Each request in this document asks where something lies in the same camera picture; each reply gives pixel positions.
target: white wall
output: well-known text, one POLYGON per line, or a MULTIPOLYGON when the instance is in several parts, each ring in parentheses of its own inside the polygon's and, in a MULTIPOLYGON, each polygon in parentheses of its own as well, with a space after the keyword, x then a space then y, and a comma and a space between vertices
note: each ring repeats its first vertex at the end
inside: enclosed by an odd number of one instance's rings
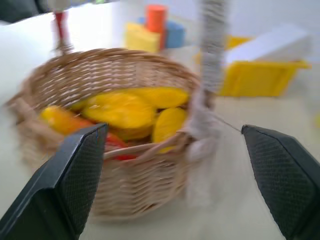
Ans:
MULTIPOLYGON (((144 0, 165 4, 170 13, 197 21, 200 0, 144 0)), ((230 32, 255 36, 280 23, 294 23, 313 35, 310 60, 320 62, 320 0, 230 0, 230 32)))

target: blue block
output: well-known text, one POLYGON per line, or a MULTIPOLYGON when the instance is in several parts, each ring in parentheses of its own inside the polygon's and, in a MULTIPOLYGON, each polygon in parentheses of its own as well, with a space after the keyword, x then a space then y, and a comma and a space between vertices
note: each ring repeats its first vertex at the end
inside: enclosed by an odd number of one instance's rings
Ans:
MULTIPOLYGON (((137 22, 144 25, 146 22, 145 17, 139 17, 137 22)), ((174 49, 181 48, 185 44, 186 30, 184 26, 174 21, 167 21, 165 24, 165 48, 174 49)))

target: yellow plastic bin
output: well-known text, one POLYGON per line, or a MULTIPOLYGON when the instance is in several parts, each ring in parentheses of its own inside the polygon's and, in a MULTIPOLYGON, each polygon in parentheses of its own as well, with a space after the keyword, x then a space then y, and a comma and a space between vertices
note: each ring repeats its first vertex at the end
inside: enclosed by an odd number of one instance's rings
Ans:
MULTIPOLYGON (((249 41, 249 37, 230 36, 227 49, 249 41)), ((196 62, 200 64, 200 53, 196 62)), ((231 97, 276 97, 287 88, 299 69, 308 69, 305 61, 294 62, 249 62, 236 61, 225 73, 224 84, 219 95, 231 97)))

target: table surface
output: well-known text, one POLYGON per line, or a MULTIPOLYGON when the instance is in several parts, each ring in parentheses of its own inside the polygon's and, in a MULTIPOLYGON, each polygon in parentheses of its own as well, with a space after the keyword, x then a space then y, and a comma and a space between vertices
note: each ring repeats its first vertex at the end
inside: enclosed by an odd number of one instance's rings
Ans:
MULTIPOLYGON (((114 2, 69 11, 70 39, 76 50, 122 46, 124 24, 143 14, 140 6, 114 2)), ((0 27, 0 103, 19 89, 30 71, 54 56, 51 14, 0 27)), ((186 46, 166 54, 195 69, 186 46)), ((243 124, 275 129, 296 137, 320 159, 320 135, 311 124, 304 95, 294 87, 281 98, 224 98, 216 111, 237 128, 243 124)), ((22 190, 30 172, 22 163, 14 116, 0 109, 0 216, 22 190)), ((254 180, 243 137, 228 126, 211 173, 213 199, 206 208, 188 208, 176 199, 132 222, 89 221, 80 239, 282 240, 254 180)))

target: orange cylinder block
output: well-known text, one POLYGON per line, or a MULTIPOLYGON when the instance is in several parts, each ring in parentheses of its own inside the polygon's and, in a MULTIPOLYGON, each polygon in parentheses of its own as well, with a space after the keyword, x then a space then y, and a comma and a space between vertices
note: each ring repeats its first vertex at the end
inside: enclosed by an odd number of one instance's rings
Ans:
POLYGON ((167 8, 163 5, 150 4, 146 9, 146 29, 161 34, 159 49, 165 47, 167 8))

